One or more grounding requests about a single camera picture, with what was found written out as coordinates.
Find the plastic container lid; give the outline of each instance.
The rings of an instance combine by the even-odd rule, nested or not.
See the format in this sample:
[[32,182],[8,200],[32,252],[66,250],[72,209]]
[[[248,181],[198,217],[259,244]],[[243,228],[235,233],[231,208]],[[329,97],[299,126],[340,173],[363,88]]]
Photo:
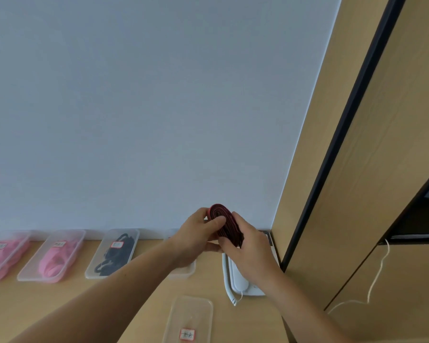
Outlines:
[[8,269],[18,262],[29,248],[30,231],[6,230],[0,232],[0,280]]
[[212,319],[210,300],[179,296],[173,302],[162,343],[209,343]]
[[[168,229],[164,231],[164,240],[169,239],[172,237],[178,229]],[[194,260],[193,263],[191,263],[189,266],[186,267],[180,267],[176,268],[173,271],[170,272],[170,274],[167,276],[169,279],[185,279],[189,278],[195,273],[195,266],[196,266],[196,260]]]
[[74,263],[85,230],[54,231],[17,275],[21,282],[59,282]]
[[132,259],[139,236],[137,229],[107,231],[84,273],[86,278],[105,278],[126,265]]

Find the hand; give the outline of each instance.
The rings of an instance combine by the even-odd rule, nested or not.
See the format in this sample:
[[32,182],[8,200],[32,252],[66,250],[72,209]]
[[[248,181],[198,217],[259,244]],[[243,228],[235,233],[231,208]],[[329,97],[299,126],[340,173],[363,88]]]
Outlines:
[[190,265],[202,252],[222,252],[218,244],[208,241],[217,240],[216,232],[224,226],[225,217],[204,220],[207,213],[208,208],[199,208],[168,240],[176,253],[175,268]]
[[233,212],[232,215],[245,237],[241,249],[236,248],[225,237],[219,237],[219,244],[237,265],[242,276],[264,291],[265,282],[271,280],[275,274],[282,274],[282,271],[271,252],[267,236],[256,230],[238,213]]

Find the white wire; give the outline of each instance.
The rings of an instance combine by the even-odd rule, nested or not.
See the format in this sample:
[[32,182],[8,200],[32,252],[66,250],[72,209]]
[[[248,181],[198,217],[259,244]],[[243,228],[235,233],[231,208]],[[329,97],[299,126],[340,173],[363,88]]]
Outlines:
[[370,289],[368,290],[368,295],[366,296],[366,302],[362,302],[362,301],[358,301],[358,300],[349,300],[349,301],[345,301],[345,302],[341,302],[339,304],[337,304],[335,307],[333,307],[327,314],[330,314],[331,312],[333,312],[336,308],[338,308],[341,305],[344,305],[346,303],[359,303],[361,305],[369,305],[370,304],[370,295],[371,295],[371,291],[373,290],[373,286],[375,286],[376,281],[378,280],[379,275],[381,274],[381,271],[383,270],[383,263],[384,263],[384,259],[387,258],[387,256],[390,253],[390,245],[388,240],[386,240],[387,243],[387,253],[386,255],[383,256],[383,258],[381,259],[381,264],[379,265],[379,270],[376,273],[376,277],[373,280],[373,282],[370,285]]

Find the forearm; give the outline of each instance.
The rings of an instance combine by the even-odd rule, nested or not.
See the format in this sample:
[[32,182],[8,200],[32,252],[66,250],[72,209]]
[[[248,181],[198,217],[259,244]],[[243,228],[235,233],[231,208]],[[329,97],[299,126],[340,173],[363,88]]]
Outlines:
[[277,306],[298,343],[352,343],[285,274],[270,277],[264,292]]
[[168,241],[75,297],[12,342],[117,342],[155,288],[174,268]]

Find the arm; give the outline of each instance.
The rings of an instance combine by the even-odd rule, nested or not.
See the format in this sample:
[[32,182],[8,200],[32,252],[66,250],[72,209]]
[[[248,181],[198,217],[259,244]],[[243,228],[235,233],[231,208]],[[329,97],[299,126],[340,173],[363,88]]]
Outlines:
[[208,240],[225,224],[225,218],[205,223],[206,213],[207,208],[200,208],[173,237],[33,324],[12,342],[117,342],[172,270],[191,264],[203,251],[220,251],[219,245]]
[[279,309],[299,343],[351,343],[328,315],[318,309],[276,263],[267,237],[248,224],[239,214],[233,216],[245,236],[241,249],[225,237],[219,238],[224,252],[241,274],[257,285]]

